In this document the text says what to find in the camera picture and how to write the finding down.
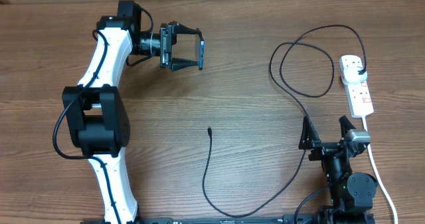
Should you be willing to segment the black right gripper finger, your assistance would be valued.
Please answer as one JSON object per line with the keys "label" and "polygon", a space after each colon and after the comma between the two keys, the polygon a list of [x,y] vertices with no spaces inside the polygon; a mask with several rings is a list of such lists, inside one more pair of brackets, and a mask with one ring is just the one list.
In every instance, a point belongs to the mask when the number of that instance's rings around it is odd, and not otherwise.
{"label": "black right gripper finger", "polygon": [[303,126],[298,148],[300,150],[311,150],[321,143],[319,135],[309,116],[303,117]]}
{"label": "black right gripper finger", "polygon": [[344,140],[351,141],[351,137],[349,135],[349,131],[355,129],[354,125],[349,121],[346,116],[342,116],[339,119],[340,127],[341,127],[341,138]]}

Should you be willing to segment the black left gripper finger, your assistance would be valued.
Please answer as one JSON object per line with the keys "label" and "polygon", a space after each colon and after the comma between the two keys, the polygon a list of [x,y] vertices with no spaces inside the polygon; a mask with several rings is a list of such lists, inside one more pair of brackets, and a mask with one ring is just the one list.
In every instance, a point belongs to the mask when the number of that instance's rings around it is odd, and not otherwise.
{"label": "black left gripper finger", "polygon": [[174,33],[176,35],[198,35],[200,40],[203,40],[203,34],[199,28],[189,28],[179,22],[173,21]]}
{"label": "black left gripper finger", "polygon": [[189,60],[185,58],[172,58],[171,59],[171,70],[177,71],[181,70],[183,68],[187,68],[190,66],[198,66],[199,63],[195,60]]}

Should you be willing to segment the Samsung Galaxy smartphone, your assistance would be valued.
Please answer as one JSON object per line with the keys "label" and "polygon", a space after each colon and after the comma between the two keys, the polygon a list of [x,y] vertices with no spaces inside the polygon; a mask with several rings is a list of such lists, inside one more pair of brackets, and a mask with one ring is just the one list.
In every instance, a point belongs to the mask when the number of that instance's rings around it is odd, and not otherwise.
{"label": "Samsung Galaxy smartphone", "polygon": [[199,34],[195,39],[195,58],[199,70],[203,69],[203,60],[204,60],[204,51],[205,51],[205,40],[202,34]]}

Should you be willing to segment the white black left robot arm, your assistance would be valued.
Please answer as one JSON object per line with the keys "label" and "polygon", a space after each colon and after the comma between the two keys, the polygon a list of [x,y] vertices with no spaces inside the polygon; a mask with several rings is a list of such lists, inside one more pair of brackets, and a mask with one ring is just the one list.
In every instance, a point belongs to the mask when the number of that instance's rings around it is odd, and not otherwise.
{"label": "white black left robot arm", "polygon": [[203,69],[200,29],[171,21],[158,33],[144,31],[145,13],[135,1],[120,1],[115,16],[101,17],[92,32],[97,45],[86,73],[62,93],[59,120],[67,121],[72,143],[82,151],[80,159],[88,160],[96,174],[105,209],[101,223],[142,222],[126,167],[130,123],[118,88],[129,56],[139,55],[141,62],[158,56],[160,66],[172,71]]}

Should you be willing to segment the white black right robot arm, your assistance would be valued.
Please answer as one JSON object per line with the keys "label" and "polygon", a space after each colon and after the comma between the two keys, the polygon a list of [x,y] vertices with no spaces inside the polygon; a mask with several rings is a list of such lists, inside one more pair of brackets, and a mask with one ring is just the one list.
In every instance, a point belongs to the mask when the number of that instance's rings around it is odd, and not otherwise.
{"label": "white black right robot arm", "polygon": [[[341,139],[322,142],[309,116],[303,118],[299,149],[310,151],[310,161],[320,161],[327,185],[306,197],[294,213],[295,223],[374,223],[373,198],[377,179],[367,173],[354,172],[349,160],[362,154],[371,137],[364,129],[356,129],[346,116],[339,119]],[[329,191],[331,205],[320,207],[314,214],[300,214],[303,205],[323,191]]]}

